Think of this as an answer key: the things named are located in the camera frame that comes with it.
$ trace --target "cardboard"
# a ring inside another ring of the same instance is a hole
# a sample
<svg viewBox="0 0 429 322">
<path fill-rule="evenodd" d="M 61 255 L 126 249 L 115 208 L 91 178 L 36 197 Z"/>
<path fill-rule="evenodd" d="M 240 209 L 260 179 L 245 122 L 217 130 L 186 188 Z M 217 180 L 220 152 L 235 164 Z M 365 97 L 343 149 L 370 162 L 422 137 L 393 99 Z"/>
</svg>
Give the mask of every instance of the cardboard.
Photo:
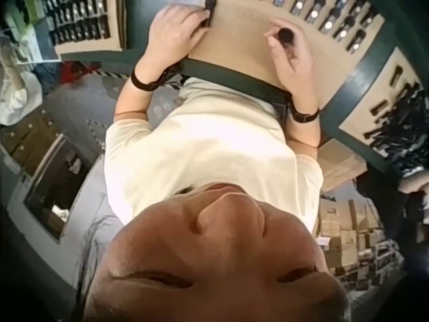
<svg viewBox="0 0 429 322">
<path fill-rule="evenodd" d="M 367 231 L 369 227 L 365 205 L 354 200 L 350 200 L 349 205 L 351 217 L 353 220 L 353 229 L 356 230 L 358 233 L 362 231 Z"/>
<path fill-rule="evenodd" d="M 377 208 L 371 200 L 368 199 L 368 204 L 365 205 L 365 210 L 367 212 L 368 219 L 368 228 L 369 229 L 379 229 L 380 227 L 380 217 L 377 212 Z"/>
<path fill-rule="evenodd" d="M 357 251 L 363 252 L 367 249 L 366 241 L 365 241 L 365 234 L 364 233 L 358 233 L 357 234 Z"/>
<path fill-rule="evenodd" d="M 100 40 L 69 42 L 55 46 L 58 55 L 71 52 L 94 52 L 99 50 L 122 51 L 125 47 L 126 10 L 124 0 L 107 0 L 107 16 L 111 37 Z"/>
<path fill-rule="evenodd" d="M 336 209 L 340 216 L 341 230 L 353 230 L 353 220 L 351 219 L 349 202 L 337 201 Z"/>
<path fill-rule="evenodd" d="M 290 13 L 293 1 L 286 1 L 281 8 L 274 6 L 272 1 L 218 0 L 210 31 L 190 53 L 189 58 L 236 70 L 283 89 L 263 34 L 272 27 L 270 17 L 290 20 L 298 24 L 310 40 L 315 59 L 316 90 L 320 108 L 323 108 L 354 71 L 384 20 L 378 15 L 367 29 L 367 37 L 361 48 L 355 54 L 350 54 L 345 48 L 360 28 L 359 24 L 356 23 L 348 36 L 338 43 L 332 38 L 331 33 L 324 35 L 318 31 L 329 14 L 330 5 L 326 4 L 314 25 L 304 21 L 303 17 L 311 8 L 310 2 L 307 1 L 305 4 L 301 16 L 295 17 Z M 334 0 L 328 0 L 328 2 L 334 4 Z M 366 6 L 362 10 L 358 20 L 362 19 L 368 8 L 369 6 Z M 338 19 L 332 32 L 338 29 L 347 15 L 348 10 L 344 9 L 343 16 Z"/>
<path fill-rule="evenodd" d="M 350 248 L 357 249 L 357 236 L 355 231 L 342 231 L 340 237 L 332 237 L 329 242 L 329 249 L 332 250 L 348 250 Z"/>
<path fill-rule="evenodd" d="M 367 171 L 367 162 L 336 139 L 325 143 L 318 152 L 323 171 L 322 192 L 328 192 Z"/>
<path fill-rule="evenodd" d="M 319 202 L 320 236 L 340 237 L 341 223 L 336 211 L 336 203 L 321 199 Z"/>
<path fill-rule="evenodd" d="M 357 263 L 357 249 L 330 250 L 324 253 L 328 268 L 340 268 Z"/>
<path fill-rule="evenodd" d="M 373 248 L 377 245 L 378 233 L 366 233 L 365 234 L 365 245 L 367 248 Z"/>
<path fill-rule="evenodd" d="M 401 66 L 404 69 L 404 73 L 398 81 L 397 86 L 393 89 L 390 87 L 389 83 L 396 66 Z M 393 104 L 396 102 L 398 94 L 406 83 L 414 84 L 416 82 L 421 84 L 420 79 L 417 77 L 416 72 L 407 58 L 402 54 L 399 48 L 395 48 L 390 59 L 383 67 L 378 79 L 374 82 L 374 85 L 341 124 L 340 129 L 369 145 L 373 139 L 366 140 L 363 134 L 376 128 L 375 120 L 385 112 L 391 110 Z M 386 107 L 380 115 L 375 117 L 372 116 L 369 111 L 385 99 L 390 102 L 390 106 Z M 387 156 L 385 152 L 380 153 L 383 156 Z"/>
<path fill-rule="evenodd" d="M 319 219 L 319 216 L 317 216 L 316 223 L 314 224 L 314 227 L 313 227 L 312 236 L 318 237 L 319 235 L 320 235 L 320 219 Z"/>
</svg>

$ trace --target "floor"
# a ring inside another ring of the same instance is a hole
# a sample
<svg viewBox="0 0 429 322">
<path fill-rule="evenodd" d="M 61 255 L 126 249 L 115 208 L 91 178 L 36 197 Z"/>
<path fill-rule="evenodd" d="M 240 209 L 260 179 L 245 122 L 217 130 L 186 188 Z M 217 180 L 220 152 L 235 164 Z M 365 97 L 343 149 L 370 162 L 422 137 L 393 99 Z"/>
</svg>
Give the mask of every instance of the floor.
<svg viewBox="0 0 429 322">
<path fill-rule="evenodd" d="M 127 65 L 113 64 L 103 70 L 129 74 Z M 63 85 L 42 104 L 64 134 L 77 147 L 88 164 L 93 164 L 103 150 L 106 130 L 113 122 L 115 104 L 125 80 L 90 74 L 71 85 Z M 175 108 L 178 92 L 160 88 L 149 108 L 153 127 Z"/>
</svg>

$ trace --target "hand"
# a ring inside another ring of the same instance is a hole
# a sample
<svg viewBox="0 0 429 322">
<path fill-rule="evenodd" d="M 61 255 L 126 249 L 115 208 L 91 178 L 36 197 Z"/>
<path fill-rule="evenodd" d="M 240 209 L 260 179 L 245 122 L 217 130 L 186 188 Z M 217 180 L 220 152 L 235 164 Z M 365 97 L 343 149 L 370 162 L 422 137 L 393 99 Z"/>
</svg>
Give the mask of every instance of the hand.
<svg viewBox="0 0 429 322">
<path fill-rule="evenodd" d="M 144 59 L 161 72 L 186 57 L 208 28 L 200 28 L 210 11 L 191 5 L 167 5 L 157 13 L 149 31 Z"/>
<path fill-rule="evenodd" d="M 271 47 L 271 57 L 281 84 L 291 92 L 294 100 L 316 98 L 313 81 L 313 57 L 304 31 L 294 23 L 273 18 L 274 26 L 264 35 Z M 281 28 L 293 31 L 293 47 L 284 48 L 277 39 Z"/>
</svg>

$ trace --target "person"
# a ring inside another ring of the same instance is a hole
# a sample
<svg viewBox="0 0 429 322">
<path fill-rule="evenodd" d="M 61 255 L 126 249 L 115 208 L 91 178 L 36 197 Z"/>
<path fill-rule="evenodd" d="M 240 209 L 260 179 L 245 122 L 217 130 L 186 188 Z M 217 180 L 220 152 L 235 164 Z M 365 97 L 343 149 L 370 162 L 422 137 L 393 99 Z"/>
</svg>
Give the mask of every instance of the person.
<svg viewBox="0 0 429 322">
<path fill-rule="evenodd" d="M 261 35 L 294 100 L 287 124 L 271 105 L 195 78 L 181 107 L 155 130 L 148 122 L 152 93 L 141 84 L 210 32 L 201 27 L 209 15 L 189 5 L 159 11 L 120 94 L 105 177 L 125 227 L 83 292 L 83 321 L 342 321 L 346 293 L 310 233 L 323 176 L 304 32 L 272 19 Z M 295 33 L 293 56 L 275 37 L 280 28 Z"/>
<path fill-rule="evenodd" d="M 398 244 L 405 271 L 429 280 L 429 170 L 394 181 L 368 166 L 356 183 L 373 201 L 385 236 Z"/>
</svg>

